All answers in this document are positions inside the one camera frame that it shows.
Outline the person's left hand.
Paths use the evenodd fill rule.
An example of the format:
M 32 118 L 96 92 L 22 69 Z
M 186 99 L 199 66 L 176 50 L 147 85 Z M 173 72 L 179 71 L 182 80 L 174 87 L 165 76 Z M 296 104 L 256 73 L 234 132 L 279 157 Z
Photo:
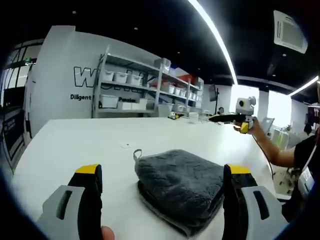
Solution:
M 115 234 L 108 226 L 102 226 L 101 233 L 103 240 L 115 240 Z

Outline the person's right hand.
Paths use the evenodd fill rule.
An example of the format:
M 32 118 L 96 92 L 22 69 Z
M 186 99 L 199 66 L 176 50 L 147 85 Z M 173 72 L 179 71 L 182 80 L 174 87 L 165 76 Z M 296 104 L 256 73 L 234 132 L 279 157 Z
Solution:
M 246 132 L 246 134 L 249 134 L 249 135 L 252 135 L 254 136 L 255 138 L 260 138 L 260 137 L 264 137 L 265 134 L 264 134 L 264 131 L 263 131 L 263 128 L 261 127 L 258 119 L 254 116 L 253 119 L 253 125 L 252 127 Z M 237 122 L 237 121 L 233 121 L 233 129 L 237 132 L 241 132 L 241 126 L 242 126 L 242 123 L 241 122 Z

